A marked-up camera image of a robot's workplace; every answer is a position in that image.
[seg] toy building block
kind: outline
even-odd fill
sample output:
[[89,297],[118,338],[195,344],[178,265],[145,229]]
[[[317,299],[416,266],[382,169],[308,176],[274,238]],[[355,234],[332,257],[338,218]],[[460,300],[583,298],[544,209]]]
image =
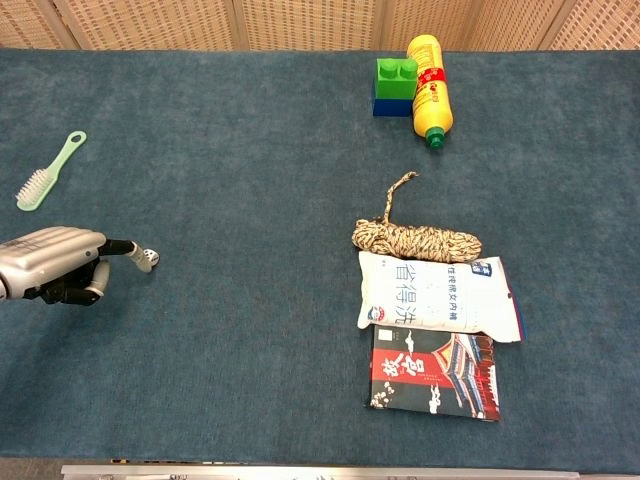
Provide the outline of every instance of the toy building block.
[[413,100],[418,85],[418,63],[412,58],[376,60],[376,99]]
[[376,98],[373,100],[374,117],[410,117],[413,100]]

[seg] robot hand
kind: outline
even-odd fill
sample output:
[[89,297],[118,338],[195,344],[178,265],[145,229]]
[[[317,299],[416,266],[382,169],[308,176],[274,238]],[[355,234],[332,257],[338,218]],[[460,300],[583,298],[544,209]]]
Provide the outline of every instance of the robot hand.
[[143,272],[159,256],[102,233],[51,227],[0,244],[0,300],[41,297],[46,303],[92,305],[105,292],[110,265],[100,255],[127,255]]

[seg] rope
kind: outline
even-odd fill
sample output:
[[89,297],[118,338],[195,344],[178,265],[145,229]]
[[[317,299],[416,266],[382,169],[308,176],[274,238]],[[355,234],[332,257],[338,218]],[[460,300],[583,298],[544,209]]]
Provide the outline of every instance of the rope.
[[393,192],[416,177],[406,173],[387,190],[387,205],[382,220],[358,220],[353,232],[353,244],[372,253],[398,258],[417,258],[433,262],[469,262],[480,256],[482,244],[475,236],[436,227],[411,227],[389,222]]

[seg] yellow bottle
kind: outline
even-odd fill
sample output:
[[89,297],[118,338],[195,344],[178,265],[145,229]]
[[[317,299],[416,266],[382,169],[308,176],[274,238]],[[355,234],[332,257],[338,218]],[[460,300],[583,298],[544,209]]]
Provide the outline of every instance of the yellow bottle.
[[440,43],[433,35],[420,35],[409,44],[407,57],[418,62],[418,87],[413,100],[413,129],[431,148],[441,148],[453,126],[447,79]]

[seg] book cover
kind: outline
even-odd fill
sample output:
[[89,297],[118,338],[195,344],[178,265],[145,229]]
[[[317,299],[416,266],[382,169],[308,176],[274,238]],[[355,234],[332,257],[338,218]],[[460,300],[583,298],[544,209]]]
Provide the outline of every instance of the book cover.
[[490,337],[381,325],[373,333],[372,407],[500,420]]

